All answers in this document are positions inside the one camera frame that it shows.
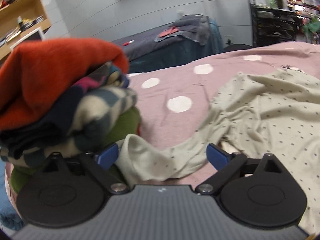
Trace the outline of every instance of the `pink bedsheet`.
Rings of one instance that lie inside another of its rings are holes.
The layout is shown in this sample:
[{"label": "pink bedsheet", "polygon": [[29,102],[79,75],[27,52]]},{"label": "pink bedsheet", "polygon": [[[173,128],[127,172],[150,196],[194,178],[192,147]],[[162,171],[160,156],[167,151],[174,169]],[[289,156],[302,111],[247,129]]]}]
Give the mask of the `pink bedsheet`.
[{"label": "pink bedsheet", "polygon": [[[218,54],[184,66],[132,75],[131,88],[138,92],[137,106],[142,116],[141,136],[159,149],[185,141],[205,118],[209,101],[234,75],[238,72],[271,73],[282,65],[300,68],[320,78],[320,46],[285,42]],[[174,99],[169,104],[171,110],[168,108],[170,99]],[[194,187],[214,172],[215,169],[206,164],[185,178],[164,183],[191,184]]]}]

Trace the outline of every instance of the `stack of folded clothes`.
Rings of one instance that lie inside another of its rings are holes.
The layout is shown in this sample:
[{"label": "stack of folded clothes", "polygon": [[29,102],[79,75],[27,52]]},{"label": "stack of folded clothes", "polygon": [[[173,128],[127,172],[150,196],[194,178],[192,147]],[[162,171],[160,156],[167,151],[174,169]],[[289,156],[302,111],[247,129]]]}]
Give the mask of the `stack of folded clothes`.
[{"label": "stack of folded clothes", "polygon": [[15,192],[52,153],[68,158],[137,134],[137,94],[114,44],[56,39],[19,45],[0,69],[1,159]]}]

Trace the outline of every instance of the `gray ribbed surface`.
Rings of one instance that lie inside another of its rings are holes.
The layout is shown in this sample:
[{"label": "gray ribbed surface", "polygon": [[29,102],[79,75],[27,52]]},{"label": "gray ribbed surface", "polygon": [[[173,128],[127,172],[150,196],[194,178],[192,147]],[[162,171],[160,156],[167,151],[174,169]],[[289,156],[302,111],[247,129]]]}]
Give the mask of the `gray ribbed surface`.
[{"label": "gray ribbed surface", "polygon": [[304,240],[297,227],[278,231],[245,228],[227,217],[210,196],[189,186],[136,186],[112,197],[95,218],[73,228],[26,226],[14,240]]}]

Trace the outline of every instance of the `silver bolt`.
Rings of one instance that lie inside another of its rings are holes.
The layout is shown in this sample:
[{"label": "silver bolt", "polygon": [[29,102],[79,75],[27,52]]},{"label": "silver bolt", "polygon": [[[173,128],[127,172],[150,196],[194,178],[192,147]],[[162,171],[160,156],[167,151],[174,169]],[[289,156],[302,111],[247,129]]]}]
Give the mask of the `silver bolt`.
[{"label": "silver bolt", "polygon": [[211,191],[213,191],[213,186],[210,184],[201,184],[198,189],[202,192],[202,193],[209,193]]},{"label": "silver bolt", "polygon": [[114,192],[123,192],[127,189],[127,186],[123,183],[115,183],[111,185],[111,189]]}]

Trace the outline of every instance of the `orange sweater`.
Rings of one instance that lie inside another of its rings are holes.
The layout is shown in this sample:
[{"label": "orange sweater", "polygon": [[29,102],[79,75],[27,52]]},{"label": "orange sweater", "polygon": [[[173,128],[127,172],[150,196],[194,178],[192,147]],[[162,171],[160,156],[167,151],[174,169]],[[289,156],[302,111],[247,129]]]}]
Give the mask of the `orange sweater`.
[{"label": "orange sweater", "polygon": [[67,88],[107,61],[127,73],[124,53],[106,41],[69,38],[20,44],[0,69],[0,131],[37,121]]}]

